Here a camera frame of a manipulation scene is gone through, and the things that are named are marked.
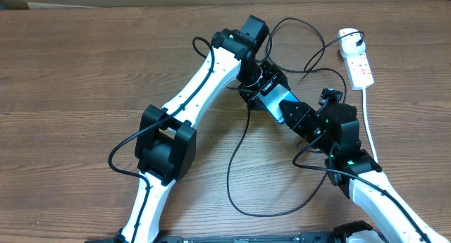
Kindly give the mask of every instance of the connector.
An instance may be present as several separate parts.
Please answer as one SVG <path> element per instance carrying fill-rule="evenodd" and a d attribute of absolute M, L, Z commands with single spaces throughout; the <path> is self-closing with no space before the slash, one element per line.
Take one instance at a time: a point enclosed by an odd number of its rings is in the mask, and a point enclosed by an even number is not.
<path fill-rule="evenodd" d="M 354 28 L 344 28 L 338 31 L 338 37 L 351 32 L 358 32 Z M 365 52 L 366 45 L 359 33 L 346 36 L 340 40 L 340 53 L 343 58 L 358 56 Z"/>

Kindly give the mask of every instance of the power strip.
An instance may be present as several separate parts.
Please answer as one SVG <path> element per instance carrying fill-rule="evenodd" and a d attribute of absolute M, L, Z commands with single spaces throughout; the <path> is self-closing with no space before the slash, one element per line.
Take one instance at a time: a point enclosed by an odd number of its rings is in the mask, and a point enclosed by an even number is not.
<path fill-rule="evenodd" d="M 346 35 L 350 32 L 357 32 L 354 28 L 341 29 L 338 36 Z M 353 90 L 362 90 L 374 84 L 373 74 L 366 57 L 365 42 L 357 46 L 361 39 L 360 34 L 346 36 L 340 40 L 340 53 L 345 60 L 345 67 Z"/>

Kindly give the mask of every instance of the black wire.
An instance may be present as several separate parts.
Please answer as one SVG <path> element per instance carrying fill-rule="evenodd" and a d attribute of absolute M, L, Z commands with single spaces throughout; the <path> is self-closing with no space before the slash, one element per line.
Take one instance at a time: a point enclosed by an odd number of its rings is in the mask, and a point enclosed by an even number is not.
<path fill-rule="evenodd" d="M 239 92 L 244 92 L 244 93 L 248 93 L 248 94 L 254 94 L 256 92 L 256 91 L 251 91 L 248 89 L 240 89 L 240 88 L 228 87 L 228 86 L 225 86 L 225 88 L 232 90 L 232 91 L 239 91 Z"/>
<path fill-rule="evenodd" d="M 193 48 L 200 56 L 202 56 L 203 58 L 206 58 L 206 55 L 204 55 L 202 52 L 199 51 L 199 49 L 197 49 L 197 47 L 196 47 L 196 41 L 195 41 L 195 40 L 192 40 L 192 48 Z"/>
<path fill-rule="evenodd" d="M 195 37 L 195 38 L 192 40 L 192 44 L 193 44 L 193 46 L 194 46 L 194 50 L 196 50 L 196 52 L 197 52 L 198 54 L 203 55 L 202 53 L 200 53 L 200 52 L 197 50 L 197 48 L 196 48 L 195 45 L 194 45 L 195 42 L 196 42 L 197 40 L 203 41 L 203 43 L 205 43 L 205 44 L 208 46 L 208 48 L 209 48 L 209 50 L 210 50 L 210 53 L 211 53 L 211 67 L 210 67 L 208 73 L 206 74 L 204 80 L 202 80 L 202 82 L 201 82 L 200 85 L 196 88 L 196 90 L 193 91 L 193 93 L 185 100 L 185 102 L 183 102 L 183 103 L 179 106 L 179 108 L 177 108 L 172 114 L 170 114 L 169 116 L 165 117 L 164 119 L 162 119 L 162 120 L 160 120 L 160 121 L 158 121 L 158 122 L 156 122 L 156 123 L 150 125 L 149 127 L 144 128 L 144 129 L 142 129 L 142 130 L 136 132 L 135 134 L 133 134 L 133 135 L 127 137 L 126 139 L 124 139 L 122 142 L 120 142 L 118 145 L 116 145 L 116 147 L 114 147 L 114 149 L 111 151 L 111 153 L 110 153 L 110 155 L 109 155 L 109 157 L 108 157 L 108 164 L 109 164 L 110 168 L 111 168 L 113 171 L 115 171 L 115 172 L 117 172 L 117 173 L 122 173 L 122 174 L 124 174 L 124 175 L 129 175 L 129 176 L 133 176 L 133 177 L 138 177 L 138 178 L 140 178 L 140 179 L 142 179 L 142 180 L 144 180 L 144 181 L 146 182 L 146 194 L 145 194 L 145 196 L 144 196 L 144 200 L 143 200 L 143 202 L 142 202 L 140 212 L 138 213 L 138 216 L 137 216 L 137 219 L 136 219 L 135 230 L 133 231 L 132 241 L 131 241 L 130 243 L 133 243 L 133 242 L 135 241 L 137 229 L 138 229 L 138 227 L 140 226 L 141 215 L 142 215 L 142 212 L 143 212 L 143 210 L 144 210 L 144 208 L 145 208 L 145 206 L 146 206 L 147 199 L 149 198 L 149 192 L 150 192 L 150 189 L 152 188 L 152 186 L 150 185 L 150 182 L 148 181 L 148 179 L 147 179 L 145 176 L 140 175 L 139 173 L 133 173 L 133 172 L 129 172 L 129 171 L 126 171 L 126 170 L 121 170 L 121 169 L 115 167 L 114 164 L 113 164 L 113 157 L 114 157 L 114 154 L 115 154 L 121 147 L 123 147 L 124 145 L 126 145 L 128 142 L 132 141 L 134 138 L 136 138 L 136 137 L 142 135 L 143 133 L 145 133 L 145 132 L 147 132 L 147 131 L 149 131 L 149 130 L 153 130 L 154 128 L 160 127 L 161 125 L 163 125 L 164 123 L 166 123 L 168 120 L 170 120 L 171 118 L 173 118 L 173 117 L 174 117 L 176 114 L 178 114 L 180 111 L 182 111 L 182 110 L 186 107 L 186 105 L 188 105 L 188 103 L 191 101 L 191 99 L 194 98 L 194 96 L 196 96 L 197 92 L 199 92 L 199 90 L 205 85 L 206 81 L 209 79 L 209 77 L 210 77 L 210 75 L 211 75 L 211 73 L 213 72 L 213 69 L 214 69 L 214 63 L 215 63 L 214 51 L 213 51 L 213 47 L 210 45 L 210 43 L 209 43 L 206 39 L 201 38 L 201 37 Z"/>
<path fill-rule="evenodd" d="M 320 50 L 321 51 L 321 55 L 318 57 L 318 60 L 316 60 L 315 64 L 308 71 L 308 72 L 316 72 L 317 70 L 313 70 L 313 68 L 315 68 L 316 64 L 318 64 L 318 62 L 321 60 L 321 58 L 323 58 L 324 51 L 326 49 L 325 48 L 326 43 L 324 42 L 323 35 L 313 25 L 310 25 L 309 23 L 307 23 L 307 22 L 305 22 L 303 20 L 300 20 L 298 18 L 284 18 L 279 23 L 277 23 L 277 25 L 273 28 L 273 31 L 271 32 L 272 36 L 274 36 L 276 34 L 277 27 L 279 27 L 279 25 L 284 23 L 286 20 L 294 20 L 294 21 L 297 21 L 297 22 L 304 23 L 305 25 L 309 26 L 313 31 L 315 31 L 317 33 L 317 35 L 319 36 L 319 38 L 321 39 L 321 43 L 323 44 L 323 48 Z M 268 52 L 268 43 L 266 43 L 266 50 L 265 51 Z M 268 60 L 270 60 L 273 63 L 273 65 L 275 65 L 280 70 L 284 70 L 284 71 L 291 72 L 291 73 L 307 73 L 307 71 L 306 71 L 307 66 L 313 59 L 310 59 L 310 61 L 305 65 L 304 70 L 290 70 L 290 69 L 284 68 L 284 67 L 278 65 L 270 56 L 268 57 Z"/>
<path fill-rule="evenodd" d="M 306 141 L 305 141 L 305 140 L 299 141 L 299 142 L 296 144 L 296 148 L 302 149 L 302 148 L 299 147 L 299 145 L 300 145 L 301 143 L 303 143 L 303 142 L 306 142 Z M 308 152 L 313 153 L 313 154 L 322 154 L 322 153 L 323 153 L 322 151 L 315 151 L 315 150 L 308 150 Z"/>
<path fill-rule="evenodd" d="M 334 169 L 334 167 L 335 166 L 333 166 L 333 162 L 332 162 L 332 158 L 333 158 L 333 150 L 336 148 L 336 147 L 338 147 L 338 146 L 340 146 L 337 142 L 334 142 L 333 144 L 332 144 L 332 146 L 330 147 L 330 151 L 329 151 L 329 154 L 328 154 L 328 162 L 329 162 L 329 167 L 331 168 L 331 169 Z"/>
<path fill-rule="evenodd" d="M 305 67 L 304 67 L 304 70 L 291 70 L 291 69 L 288 69 L 288 68 L 284 68 L 284 67 L 278 65 L 271 57 L 268 57 L 268 59 L 273 63 L 273 65 L 275 65 L 275 66 L 276 66 L 277 68 L 279 68 L 280 70 L 284 70 L 284 71 L 290 72 L 290 73 L 305 73 L 305 75 L 301 78 L 301 81 L 302 81 L 308 74 L 310 74 L 310 73 L 315 73 L 315 72 L 318 72 L 318 71 L 320 71 L 320 70 L 329 70 L 329 71 L 333 71 L 334 73 L 337 73 L 337 74 L 341 77 L 341 75 L 340 75 L 336 70 L 329 69 L 329 68 L 319 68 L 319 69 L 314 70 L 314 68 L 315 68 L 316 65 L 319 63 L 319 61 L 321 60 L 321 58 L 323 57 L 324 52 L 326 51 L 326 48 L 327 48 L 328 46 L 332 45 L 333 43 L 339 41 L 340 39 L 342 39 L 342 38 L 344 38 L 344 37 L 346 37 L 346 36 L 350 36 L 350 35 L 353 35 L 353 34 L 356 34 L 356 33 L 362 34 L 362 38 L 357 42 L 357 44 L 361 44 L 361 43 L 363 42 L 364 37 L 365 37 L 365 34 L 364 34 L 362 31 L 350 32 L 349 34 L 346 34 L 346 35 L 343 35 L 343 36 L 341 36 L 341 37 L 338 37 L 337 39 L 334 39 L 332 42 L 329 42 L 328 44 L 325 44 L 323 35 L 322 35 L 322 34 L 321 34 L 321 33 L 320 33 L 313 25 L 310 25 L 308 22 L 303 21 L 303 20 L 300 20 L 300 19 L 297 19 L 297 18 L 284 18 L 284 19 L 282 19 L 282 20 L 274 27 L 274 29 L 273 29 L 273 31 L 272 31 L 272 33 L 271 33 L 272 36 L 274 36 L 275 33 L 277 32 L 277 27 L 279 27 L 279 25 L 282 24 L 283 22 L 285 22 L 286 20 L 295 20 L 295 21 L 304 23 L 305 25 L 308 25 L 311 29 L 313 29 L 313 30 L 317 33 L 317 35 L 318 35 L 319 38 L 321 39 L 321 43 L 322 43 L 322 45 L 323 45 L 323 47 L 322 47 L 321 49 L 319 49 L 319 50 L 318 50 L 318 51 L 310 58 L 310 60 L 306 63 L 306 65 L 305 65 Z M 272 47 L 273 47 L 273 46 L 272 46 L 272 40 L 271 40 L 271 46 L 270 46 L 270 48 L 269 48 L 269 51 L 271 51 Z M 268 43 L 266 43 L 266 52 L 268 52 Z M 321 55 L 318 57 L 318 59 L 316 60 L 316 62 L 313 64 L 313 66 L 310 67 L 310 69 L 307 70 L 307 67 L 309 66 L 309 64 L 315 59 L 316 56 L 318 56 L 319 53 L 321 53 Z"/>
<path fill-rule="evenodd" d="M 296 159 L 297 157 L 299 157 L 298 155 L 296 155 L 296 157 L 293 159 L 293 165 L 298 167 L 298 168 L 303 168 L 303 169 L 310 169 L 310 170 L 322 170 L 322 171 L 326 171 L 326 172 L 332 172 L 332 173 L 339 173 L 341 175 L 346 175 L 347 177 L 350 177 L 352 179 L 355 180 L 359 180 L 365 184 L 367 184 L 368 186 L 374 188 L 375 190 L 379 191 L 382 195 L 385 195 L 387 198 L 389 198 L 398 208 L 399 210 L 406 216 L 407 220 L 412 224 L 412 226 L 415 228 L 415 230 L 420 234 L 420 236 L 423 238 L 423 240 L 426 243 L 431 243 L 430 239 L 428 238 L 428 236 L 426 235 L 426 233 L 424 233 L 421 228 L 415 223 L 414 219 L 409 215 L 409 213 L 405 210 L 405 208 L 399 203 L 399 201 L 397 199 L 395 199 L 394 197 L 392 197 L 391 194 L 389 194 L 387 192 L 387 190 L 381 189 L 380 187 L 376 186 L 375 184 L 362 179 L 358 176 L 349 174 L 349 173 L 345 173 L 342 172 L 340 170 L 334 170 L 334 169 L 329 169 L 329 168 L 322 168 L 322 167 L 318 167 L 318 166 L 306 166 L 306 165 L 301 165 L 296 163 Z"/>
<path fill-rule="evenodd" d="M 270 44 L 269 51 L 266 50 L 266 55 L 265 55 L 265 57 L 263 57 L 263 59 L 261 59 L 261 60 L 255 59 L 255 62 L 256 62 L 256 63 L 263 63 L 263 62 L 265 62 L 266 60 L 269 59 L 269 54 L 271 53 L 271 50 L 272 50 L 272 48 L 273 48 L 273 35 L 272 35 L 272 33 L 270 32 L 270 33 L 268 34 L 268 36 L 269 36 L 269 38 L 268 38 L 268 43 Z"/>
<path fill-rule="evenodd" d="M 246 122 L 246 128 L 245 131 L 242 134 L 241 140 L 238 142 L 237 147 L 235 148 L 235 150 L 233 151 L 232 156 L 230 157 L 230 161 L 228 163 L 228 168 L 227 168 L 227 196 L 228 196 L 228 200 L 230 201 L 230 203 L 232 204 L 233 208 L 235 208 L 235 210 L 237 210 L 238 212 L 240 212 L 243 215 L 246 216 L 251 216 L 251 217 L 256 217 L 256 218 L 270 218 L 270 217 L 276 217 L 276 216 L 284 216 L 284 215 L 288 215 L 290 213 L 293 213 L 295 211 L 300 210 L 301 208 L 303 208 L 304 206 L 306 206 L 310 200 L 315 196 L 315 194 L 318 192 L 319 188 L 321 187 L 321 185 L 323 184 L 324 180 L 326 179 L 327 173 L 324 175 L 323 179 L 320 181 L 318 187 L 316 187 L 316 189 L 310 194 L 309 198 L 307 198 L 307 200 L 304 201 L 304 203 L 302 203 L 301 205 L 299 205 L 298 207 L 289 210 L 289 211 L 285 211 L 285 212 L 281 212 L 281 213 L 276 213 L 276 214 L 252 214 L 252 213 L 248 213 L 245 211 L 242 211 L 240 208 L 238 208 L 235 203 L 232 200 L 232 197 L 230 195 L 230 187 L 229 187 L 229 178 L 230 178 L 230 167 L 232 166 L 232 161 L 233 158 L 235 157 L 238 149 L 241 146 L 241 143 L 243 142 L 243 140 L 245 139 L 246 133 L 247 133 L 247 129 L 249 128 L 249 121 L 251 118 L 251 111 L 250 109 L 247 111 L 247 122 Z"/>

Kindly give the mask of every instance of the wooden table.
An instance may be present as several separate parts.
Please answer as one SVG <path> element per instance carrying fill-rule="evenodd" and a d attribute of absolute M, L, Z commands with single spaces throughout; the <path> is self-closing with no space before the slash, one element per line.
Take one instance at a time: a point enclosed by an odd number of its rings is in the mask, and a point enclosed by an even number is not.
<path fill-rule="evenodd" d="M 137 179 L 113 172 L 110 150 L 137 130 L 149 105 L 181 90 L 203 59 L 194 36 L 241 28 L 251 14 L 273 27 L 301 18 L 330 41 L 340 28 L 365 31 L 376 80 L 369 119 L 380 164 L 399 194 L 451 238 L 451 2 L 98 8 L 0 12 L 0 242 L 82 242 L 111 237 L 128 221 Z M 288 23 L 272 56 L 303 68 L 319 49 L 307 27 Z M 338 45 L 319 64 L 345 75 Z M 287 74 L 293 92 L 316 105 L 332 73 Z M 362 94 L 348 87 L 359 119 Z M 225 90 L 204 116 L 197 156 L 171 192 L 160 227 L 189 236 L 269 235 L 331 230 L 370 218 L 328 180 L 301 211 L 278 218 L 236 212 L 226 170 L 242 135 L 246 106 Z M 361 124 L 362 146 L 369 150 Z M 310 195 L 323 173 L 291 164 L 299 137 L 267 113 L 252 113 L 235 157 L 231 192 L 245 211 L 288 210 Z M 134 144 L 114 163 L 136 170 Z M 324 155 L 301 161 L 322 166 Z"/>

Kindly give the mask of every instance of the white power strip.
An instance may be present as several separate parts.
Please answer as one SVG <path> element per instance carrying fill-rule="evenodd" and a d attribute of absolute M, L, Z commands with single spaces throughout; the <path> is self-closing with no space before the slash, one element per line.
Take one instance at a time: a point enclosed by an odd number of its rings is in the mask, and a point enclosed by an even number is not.
<path fill-rule="evenodd" d="M 357 32 L 354 28 L 344 28 L 338 32 L 338 36 L 347 35 L 351 32 Z M 368 135 L 369 145 L 373 152 L 373 159 L 378 162 L 376 148 L 373 143 L 373 137 L 369 129 L 368 116 L 366 115 L 366 88 L 374 84 L 373 74 L 369 67 L 368 58 L 366 57 L 366 45 L 363 42 L 357 46 L 357 42 L 361 39 L 360 34 L 346 36 L 340 40 L 340 53 L 345 60 L 347 75 L 350 79 L 353 90 L 362 91 L 363 114 L 366 134 Z"/>

